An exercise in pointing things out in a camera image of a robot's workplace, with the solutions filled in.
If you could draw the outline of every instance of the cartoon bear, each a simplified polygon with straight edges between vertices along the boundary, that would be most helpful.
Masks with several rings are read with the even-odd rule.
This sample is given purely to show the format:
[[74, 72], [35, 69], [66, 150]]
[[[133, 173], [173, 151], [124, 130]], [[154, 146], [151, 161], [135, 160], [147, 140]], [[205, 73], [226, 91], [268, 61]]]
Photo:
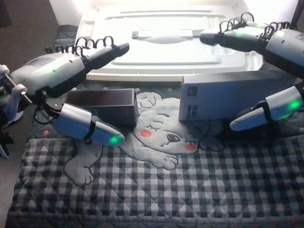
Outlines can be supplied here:
[[[132, 131], [123, 131], [125, 144], [120, 147], [129, 157], [150, 162], [157, 168], [174, 170], [179, 154], [224, 148], [215, 138], [222, 131], [221, 121], [180, 122], [180, 100], [177, 98], [162, 99], [156, 93], [141, 93], [137, 100], [137, 126]], [[76, 146], [78, 154], [66, 163], [64, 171], [76, 185], [90, 184], [93, 176], [89, 170], [101, 157], [102, 146], [86, 146], [79, 140], [76, 140]]]

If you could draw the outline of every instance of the bear face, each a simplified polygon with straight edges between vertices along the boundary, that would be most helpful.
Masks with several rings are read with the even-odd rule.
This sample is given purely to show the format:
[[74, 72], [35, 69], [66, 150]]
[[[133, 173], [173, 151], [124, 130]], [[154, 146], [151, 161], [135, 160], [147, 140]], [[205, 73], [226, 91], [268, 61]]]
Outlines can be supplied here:
[[133, 134], [145, 147], [167, 154], [192, 154], [208, 133], [221, 131], [221, 126], [211, 131], [210, 121], [180, 122], [177, 98], [162, 100], [156, 93], [142, 93], [137, 99], [140, 116]]

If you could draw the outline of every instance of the white plastic lid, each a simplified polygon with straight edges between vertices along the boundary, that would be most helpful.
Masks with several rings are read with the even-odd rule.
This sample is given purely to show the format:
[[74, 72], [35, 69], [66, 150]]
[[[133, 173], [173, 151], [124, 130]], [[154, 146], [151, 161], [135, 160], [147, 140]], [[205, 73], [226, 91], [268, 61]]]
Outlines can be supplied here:
[[215, 3], [92, 7], [82, 17], [77, 38], [97, 40], [112, 36], [117, 45], [129, 42], [130, 50], [91, 71], [87, 78], [181, 81], [183, 75], [189, 74], [258, 70], [263, 60], [255, 52], [243, 53], [200, 42], [201, 31], [218, 31], [220, 22], [248, 11], [241, 0]]

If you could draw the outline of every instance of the orange dot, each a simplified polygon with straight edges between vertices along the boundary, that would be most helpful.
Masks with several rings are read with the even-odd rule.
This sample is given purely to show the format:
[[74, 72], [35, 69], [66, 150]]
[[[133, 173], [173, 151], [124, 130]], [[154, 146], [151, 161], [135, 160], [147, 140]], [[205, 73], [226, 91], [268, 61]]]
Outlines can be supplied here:
[[48, 130], [45, 130], [45, 131], [43, 132], [43, 134], [44, 134], [44, 135], [48, 135], [48, 134], [49, 134], [49, 131], [48, 131]]
[[196, 150], [196, 145], [188, 145], [188, 146], [186, 146], [186, 150], [187, 151], [194, 151], [194, 150]]
[[152, 132], [149, 131], [149, 130], [142, 130], [142, 131], [141, 131], [141, 135], [142, 135], [143, 137], [150, 137], [150, 136], [152, 135]]

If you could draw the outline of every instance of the gingham cloth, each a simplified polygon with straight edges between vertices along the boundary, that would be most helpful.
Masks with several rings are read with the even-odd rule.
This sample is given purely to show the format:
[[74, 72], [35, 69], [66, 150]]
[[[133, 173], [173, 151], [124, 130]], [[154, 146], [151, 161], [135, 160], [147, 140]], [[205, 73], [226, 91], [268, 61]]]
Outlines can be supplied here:
[[230, 142], [224, 152], [179, 156], [173, 171], [104, 147], [90, 168], [93, 183], [77, 187], [63, 172], [76, 152], [73, 140], [30, 140], [7, 227], [25, 216], [32, 222], [46, 219], [48, 225], [70, 218], [81, 226], [81, 221], [97, 220], [107, 222], [106, 227], [129, 227], [132, 222], [155, 228], [303, 227], [303, 143], [304, 135], [255, 144]]

